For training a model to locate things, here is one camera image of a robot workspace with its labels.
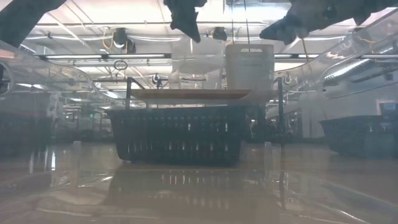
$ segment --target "wet floor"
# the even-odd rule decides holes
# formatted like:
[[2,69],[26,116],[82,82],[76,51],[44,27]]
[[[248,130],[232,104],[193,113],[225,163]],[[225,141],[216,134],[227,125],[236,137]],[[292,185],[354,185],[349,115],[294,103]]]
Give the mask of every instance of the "wet floor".
[[130,164],[112,143],[0,158],[0,223],[395,223],[398,161],[245,144],[233,167]]

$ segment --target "black plastic basket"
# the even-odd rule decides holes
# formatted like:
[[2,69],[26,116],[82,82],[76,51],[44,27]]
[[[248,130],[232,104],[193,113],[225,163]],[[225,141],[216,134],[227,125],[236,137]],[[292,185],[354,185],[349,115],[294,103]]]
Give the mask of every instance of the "black plastic basket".
[[396,120],[387,116],[352,116],[320,122],[331,150],[348,156],[393,157]]
[[108,111],[125,161],[231,165],[244,139],[245,107]]
[[50,141],[51,120],[46,117],[0,113],[0,156],[44,150]]

